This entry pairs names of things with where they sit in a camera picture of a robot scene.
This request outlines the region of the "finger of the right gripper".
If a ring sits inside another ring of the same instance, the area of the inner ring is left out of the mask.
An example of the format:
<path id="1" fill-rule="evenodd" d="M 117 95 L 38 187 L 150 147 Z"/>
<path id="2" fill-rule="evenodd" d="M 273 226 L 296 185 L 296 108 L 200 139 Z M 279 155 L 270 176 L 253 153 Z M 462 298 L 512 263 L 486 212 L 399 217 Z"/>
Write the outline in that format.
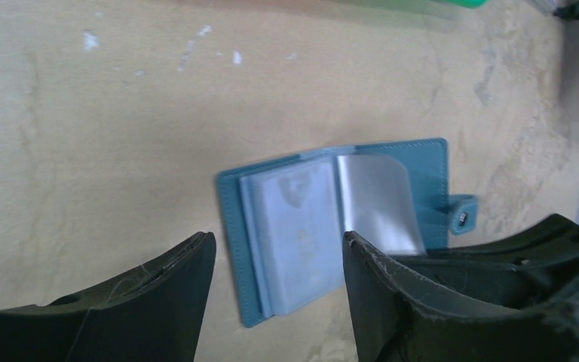
<path id="1" fill-rule="evenodd" d="M 498 241 L 398 261 L 444 287 L 506 308 L 579 299 L 579 224 L 559 214 Z"/>

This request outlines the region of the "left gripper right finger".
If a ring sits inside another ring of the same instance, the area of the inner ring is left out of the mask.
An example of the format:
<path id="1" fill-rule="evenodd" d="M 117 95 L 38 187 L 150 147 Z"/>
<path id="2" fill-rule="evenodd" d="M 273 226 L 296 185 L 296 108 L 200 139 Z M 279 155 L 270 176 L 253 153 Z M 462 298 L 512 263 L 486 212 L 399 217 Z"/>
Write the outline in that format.
<path id="1" fill-rule="evenodd" d="M 343 251 L 361 361 L 579 361 L 579 299 L 506 308 L 444 287 L 356 233 Z"/>

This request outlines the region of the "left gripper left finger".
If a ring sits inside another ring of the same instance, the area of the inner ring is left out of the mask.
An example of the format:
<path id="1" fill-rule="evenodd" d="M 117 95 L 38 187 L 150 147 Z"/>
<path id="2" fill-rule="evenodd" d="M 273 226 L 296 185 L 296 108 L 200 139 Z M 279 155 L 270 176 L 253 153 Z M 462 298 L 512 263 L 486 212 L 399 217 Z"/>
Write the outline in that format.
<path id="1" fill-rule="evenodd" d="M 215 261 L 198 232 L 48 305 L 0 310 L 0 361 L 192 361 Z"/>

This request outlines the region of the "blue card holder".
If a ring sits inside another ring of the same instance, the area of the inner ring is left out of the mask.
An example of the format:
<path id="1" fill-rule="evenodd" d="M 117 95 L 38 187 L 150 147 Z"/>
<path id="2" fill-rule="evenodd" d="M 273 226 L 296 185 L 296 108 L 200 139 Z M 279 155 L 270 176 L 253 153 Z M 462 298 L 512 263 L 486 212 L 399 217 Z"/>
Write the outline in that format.
<path id="1" fill-rule="evenodd" d="M 423 254 L 473 231 L 479 210 L 450 193 L 443 138 L 315 149 L 224 170 L 216 188 L 248 328 L 340 288 L 345 232 Z"/>

